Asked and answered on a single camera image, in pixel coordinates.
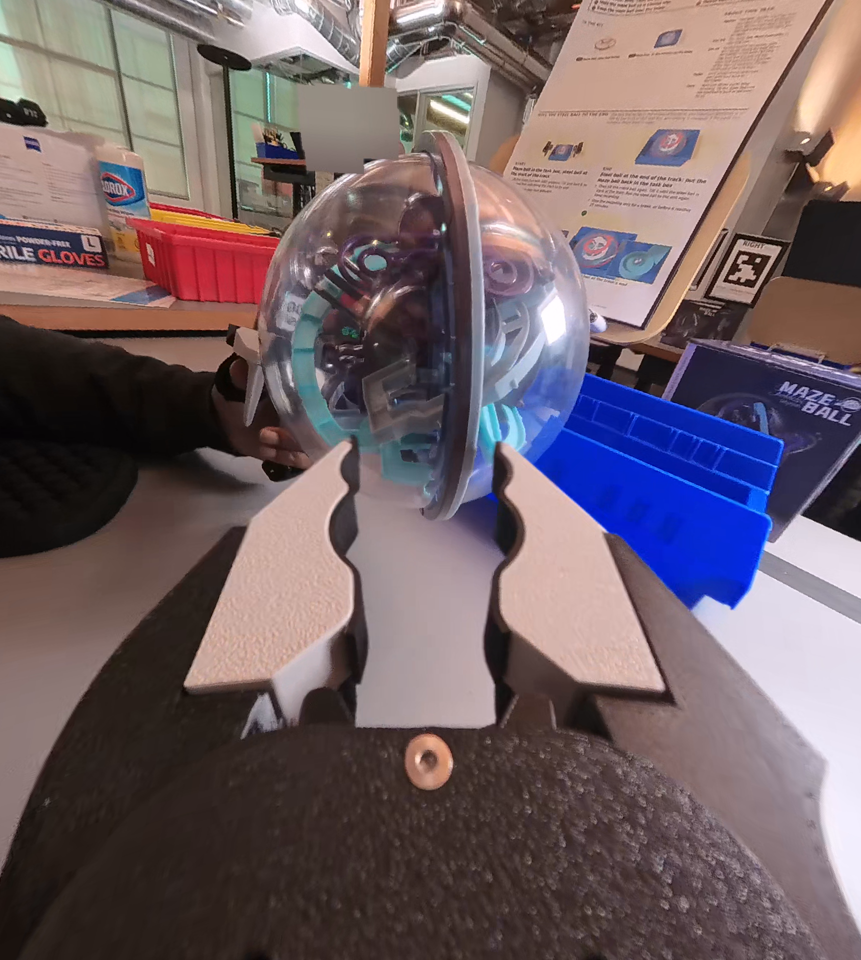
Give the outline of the clear plastic maze ball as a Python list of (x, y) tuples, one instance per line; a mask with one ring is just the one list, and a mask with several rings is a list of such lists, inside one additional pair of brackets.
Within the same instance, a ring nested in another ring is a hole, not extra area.
[(345, 174), (284, 234), (257, 312), (262, 386), (312, 460), (355, 442), (367, 496), (447, 520), (536, 463), (580, 395), (583, 278), (562, 230), (445, 131)]

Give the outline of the red plastic bin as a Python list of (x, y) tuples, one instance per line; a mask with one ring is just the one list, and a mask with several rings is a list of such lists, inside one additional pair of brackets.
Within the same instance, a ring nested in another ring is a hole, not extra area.
[(184, 302), (257, 305), (280, 240), (199, 223), (130, 216), (144, 279)]

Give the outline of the blue white carton box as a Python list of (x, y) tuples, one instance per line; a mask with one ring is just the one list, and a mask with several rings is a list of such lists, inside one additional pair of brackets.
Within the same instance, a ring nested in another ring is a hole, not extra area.
[(107, 270), (110, 256), (95, 228), (0, 217), (0, 262)]

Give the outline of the yellow plastic bin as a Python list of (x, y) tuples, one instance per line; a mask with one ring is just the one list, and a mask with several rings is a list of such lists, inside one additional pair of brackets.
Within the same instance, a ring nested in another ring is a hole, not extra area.
[(180, 226), (196, 230), (208, 230), (223, 234), (263, 235), (262, 228), (232, 220), (193, 213), (179, 207), (150, 206), (151, 219), (155, 223)]

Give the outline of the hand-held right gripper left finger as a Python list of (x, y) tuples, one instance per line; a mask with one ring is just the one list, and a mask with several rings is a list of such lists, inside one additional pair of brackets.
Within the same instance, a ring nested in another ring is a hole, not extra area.
[(313, 690), (342, 692), (351, 714), (367, 660), (360, 572), (360, 453), (343, 440), (249, 521), (184, 690), (259, 691), (281, 719)]

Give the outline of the black mesh cushion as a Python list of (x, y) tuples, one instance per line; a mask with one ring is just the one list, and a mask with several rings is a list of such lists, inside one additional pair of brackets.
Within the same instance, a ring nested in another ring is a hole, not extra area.
[(0, 559), (77, 544), (122, 510), (138, 481), (129, 454), (88, 443), (0, 438)]

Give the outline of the dark printed game box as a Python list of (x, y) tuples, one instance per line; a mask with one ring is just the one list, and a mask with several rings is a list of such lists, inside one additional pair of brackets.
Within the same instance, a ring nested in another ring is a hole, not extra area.
[(782, 443), (767, 501), (771, 542), (861, 444), (861, 373), (780, 350), (692, 341), (664, 398)]

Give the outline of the black floor lamp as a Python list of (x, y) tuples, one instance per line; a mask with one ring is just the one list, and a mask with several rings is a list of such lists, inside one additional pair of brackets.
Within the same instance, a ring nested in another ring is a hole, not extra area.
[(220, 68), (223, 119), (230, 185), (230, 204), (232, 220), (236, 221), (240, 216), (240, 205), (236, 177), (235, 131), (231, 73), (247, 73), (252, 68), (252, 64), (246, 57), (215, 44), (198, 43), (196, 50), (202, 59)]

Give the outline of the sleeved paper sheet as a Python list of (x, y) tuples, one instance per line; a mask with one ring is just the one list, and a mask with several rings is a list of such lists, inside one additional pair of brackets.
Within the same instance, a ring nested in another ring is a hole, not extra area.
[(0, 263), (0, 293), (95, 304), (169, 308), (175, 297), (142, 279), (95, 270)]

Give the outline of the white paper sign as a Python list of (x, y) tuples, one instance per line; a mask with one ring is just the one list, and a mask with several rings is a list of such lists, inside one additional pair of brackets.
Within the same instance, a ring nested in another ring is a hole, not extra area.
[(97, 162), (47, 130), (0, 122), (0, 215), (104, 232)]

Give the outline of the blue plastic bin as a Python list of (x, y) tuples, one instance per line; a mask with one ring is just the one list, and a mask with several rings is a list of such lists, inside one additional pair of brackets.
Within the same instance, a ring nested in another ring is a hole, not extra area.
[(779, 438), (592, 374), (537, 469), (688, 608), (736, 608), (773, 522)]

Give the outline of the black monitor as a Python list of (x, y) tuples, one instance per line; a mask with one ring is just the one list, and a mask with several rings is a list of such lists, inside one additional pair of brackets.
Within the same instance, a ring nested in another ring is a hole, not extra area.
[(784, 259), (782, 275), (861, 289), (861, 201), (809, 201)]

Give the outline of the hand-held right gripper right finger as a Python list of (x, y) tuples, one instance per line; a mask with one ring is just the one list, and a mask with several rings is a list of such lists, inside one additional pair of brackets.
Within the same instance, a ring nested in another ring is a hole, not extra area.
[(667, 693), (604, 527), (506, 442), (495, 449), (495, 569), (486, 664), (496, 701), (576, 706)]

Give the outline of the framed black white tag sign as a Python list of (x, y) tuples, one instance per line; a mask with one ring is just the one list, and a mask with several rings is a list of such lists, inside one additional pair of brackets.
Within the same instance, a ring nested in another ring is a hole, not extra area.
[(754, 307), (792, 246), (786, 239), (736, 232), (703, 294), (707, 301)]

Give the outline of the white wipes canister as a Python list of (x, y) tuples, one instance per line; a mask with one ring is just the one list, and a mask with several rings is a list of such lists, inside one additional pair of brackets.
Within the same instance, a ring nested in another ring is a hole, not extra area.
[(140, 241), (131, 221), (150, 219), (145, 164), (134, 151), (107, 141), (94, 148), (94, 156), (113, 253), (118, 259), (138, 263)]

